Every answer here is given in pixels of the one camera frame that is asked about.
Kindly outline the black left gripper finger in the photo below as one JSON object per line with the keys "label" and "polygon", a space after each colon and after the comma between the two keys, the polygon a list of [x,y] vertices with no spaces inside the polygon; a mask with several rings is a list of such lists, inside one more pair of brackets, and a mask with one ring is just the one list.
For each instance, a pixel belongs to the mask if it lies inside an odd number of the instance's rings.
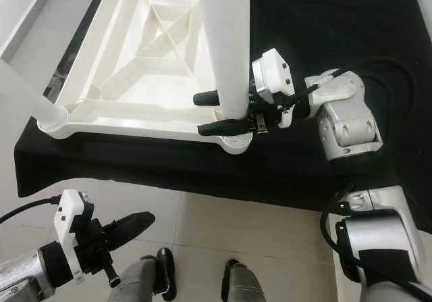
{"label": "black left gripper finger", "polygon": [[130,213],[103,227],[105,249],[114,251],[139,237],[155,223],[155,215],[148,211]]}

